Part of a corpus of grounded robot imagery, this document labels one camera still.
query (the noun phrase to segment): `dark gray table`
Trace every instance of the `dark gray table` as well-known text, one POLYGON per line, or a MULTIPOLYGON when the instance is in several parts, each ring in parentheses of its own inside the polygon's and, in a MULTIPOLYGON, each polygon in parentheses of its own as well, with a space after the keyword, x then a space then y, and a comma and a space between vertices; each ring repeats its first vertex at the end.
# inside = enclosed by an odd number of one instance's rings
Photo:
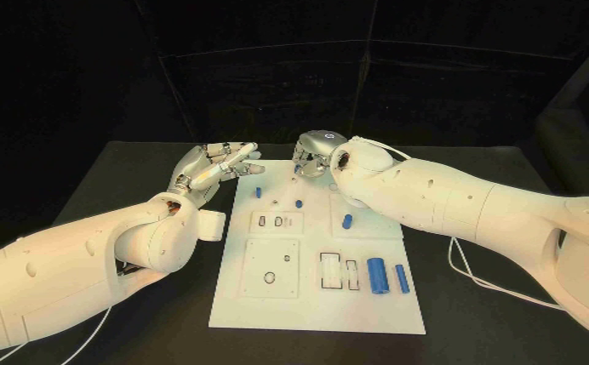
MULTIPOLYGON (((54 224, 148 200, 166 189, 171 169, 190 148, 192 144, 111 142, 54 224)), ((259 145, 265 159, 290 159, 291 149, 293 145, 259 145)), ((479 178, 545 191, 516 148, 399 149, 479 178)), ((207 204, 228 216, 235 185, 235 181, 225 182, 207 204)), ((447 237, 404 228, 425 335, 209 328, 225 242, 199 242, 186 267, 112 307, 101 332, 70 363, 586 363, 589 332, 567 314, 480 288, 451 271, 447 241, 447 237)), ((462 245, 476 275, 548 299, 515 264, 479 246, 467 242, 462 245)), ((92 333, 101 316, 28 344, 5 364, 62 363, 92 333)))

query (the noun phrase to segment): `small blue object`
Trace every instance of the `small blue object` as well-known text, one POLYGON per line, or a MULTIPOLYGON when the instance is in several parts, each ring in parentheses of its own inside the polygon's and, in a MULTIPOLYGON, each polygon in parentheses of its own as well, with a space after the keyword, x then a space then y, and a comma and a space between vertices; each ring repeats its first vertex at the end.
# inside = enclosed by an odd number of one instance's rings
POLYGON ((408 283, 407 283, 407 277, 405 277, 405 269, 402 268, 402 265, 395 265, 395 270, 397 270, 397 277, 398 277, 398 285, 401 286, 401 293, 407 294, 408 293, 408 283))
POLYGON ((379 257, 372 257, 366 260, 366 263, 372 294, 385 294, 388 292, 388 280, 384 260, 379 257))
POLYGON ((340 224, 340 227, 343 229, 349 229, 352 227, 352 215, 346 214, 346 216, 343 217, 343 223, 340 224))

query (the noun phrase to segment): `robotic hand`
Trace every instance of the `robotic hand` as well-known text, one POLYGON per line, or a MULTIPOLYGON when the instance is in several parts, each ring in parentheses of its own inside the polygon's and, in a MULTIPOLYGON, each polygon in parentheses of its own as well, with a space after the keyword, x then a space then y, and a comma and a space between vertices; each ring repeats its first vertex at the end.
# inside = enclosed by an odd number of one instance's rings
POLYGON ((225 214, 199 210, 219 180, 261 174, 255 143, 194 146, 166 192, 56 226, 0 249, 0 350, 59 333, 186 264, 197 239, 220 240, 225 214), (125 263, 118 270, 117 261, 125 263))
POLYGON ((346 141, 330 131, 300 135, 293 161, 303 176, 330 170, 353 206, 506 256, 538 281, 558 308, 589 328, 589 197, 522 191, 410 158, 375 141, 359 137, 346 141), (404 160, 394 159, 384 148, 404 160), (561 246, 560 231, 567 232, 561 246))

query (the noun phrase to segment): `white board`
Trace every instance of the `white board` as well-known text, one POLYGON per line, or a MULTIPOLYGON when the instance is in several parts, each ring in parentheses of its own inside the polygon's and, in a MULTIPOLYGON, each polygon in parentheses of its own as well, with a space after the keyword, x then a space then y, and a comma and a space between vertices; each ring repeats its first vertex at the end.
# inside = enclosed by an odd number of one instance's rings
POLYGON ((294 175, 291 161, 255 163, 265 172, 239 179, 207 325, 424 334, 399 224, 347 205, 329 173, 309 179, 294 175), (371 291, 371 257, 385 262, 386 294, 371 291), (322 287, 323 277, 332 288, 322 287))

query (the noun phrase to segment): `table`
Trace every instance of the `table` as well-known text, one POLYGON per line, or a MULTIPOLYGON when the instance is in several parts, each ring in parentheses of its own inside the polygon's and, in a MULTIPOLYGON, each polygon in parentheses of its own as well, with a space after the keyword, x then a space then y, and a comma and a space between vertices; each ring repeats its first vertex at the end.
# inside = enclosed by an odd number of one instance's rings
MULTIPOLYGON (((108 143, 54 224, 147 201, 166 190, 176 162, 192 146, 108 143)), ((265 159, 290 159, 291 149, 293 145, 259 145, 265 159)), ((398 149, 479 178, 547 191, 518 148, 398 149)), ((225 182, 206 206, 225 212, 226 217, 235 186, 235 180, 225 182)), ((447 237, 404 228, 425 335, 209 328, 225 242, 199 242, 186 267, 112 307, 99 333, 70 363, 583 363, 589 332, 560 311, 476 286, 447 266, 447 242, 447 237)), ((475 275, 548 299, 531 276, 509 260, 464 241, 462 247, 475 275)), ((30 343, 5 360, 5 365, 62 363, 86 340, 101 317, 102 314, 30 343)))

